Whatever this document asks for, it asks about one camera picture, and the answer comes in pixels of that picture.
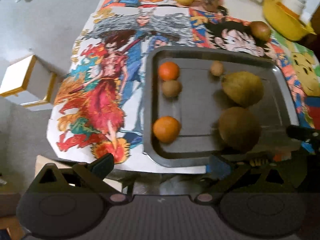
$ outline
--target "yellow container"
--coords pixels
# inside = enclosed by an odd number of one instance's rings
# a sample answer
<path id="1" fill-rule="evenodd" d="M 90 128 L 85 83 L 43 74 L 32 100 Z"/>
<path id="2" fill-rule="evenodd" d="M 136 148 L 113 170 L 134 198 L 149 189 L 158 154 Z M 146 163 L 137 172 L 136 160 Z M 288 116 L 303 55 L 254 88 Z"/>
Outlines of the yellow container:
<path id="1" fill-rule="evenodd" d="M 314 33 L 311 24 L 304 26 L 298 19 L 286 13 L 279 5 L 281 0 L 264 0 L 263 15 L 268 23 L 286 39 L 299 41 L 308 33 Z"/>

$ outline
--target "floor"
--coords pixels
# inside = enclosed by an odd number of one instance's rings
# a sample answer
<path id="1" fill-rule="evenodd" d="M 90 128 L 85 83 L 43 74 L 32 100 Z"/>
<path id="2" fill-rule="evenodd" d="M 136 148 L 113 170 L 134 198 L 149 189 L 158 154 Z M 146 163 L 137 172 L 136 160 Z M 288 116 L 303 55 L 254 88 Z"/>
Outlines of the floor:
<path id="1" fill-rule="evenodd" d="M 46 138 L 51 110 L 32 112 L 0 98 L 0 172 L 19 192 L 34 179 L 36 156 L 58 159 Z M 108 176 L 119 180 L 135 177 L 134 194 L 191 194 L 202 191 L 202 175 L 150 174 L 113 170 Z"/>
<path id="2" fill-rule="evenodd" d="M 9 115 L 0 111 L 1 121 L 7 119 L 7 129 L 1 133 L 0 172 L 15 190 L 23 192 L 34 178 L 36 156 L 56 158 L 46 139 L 51 110 L 32 112 L 3 98 L 0 103 L 1 108 L 4 104 L 9 108 Z"/>

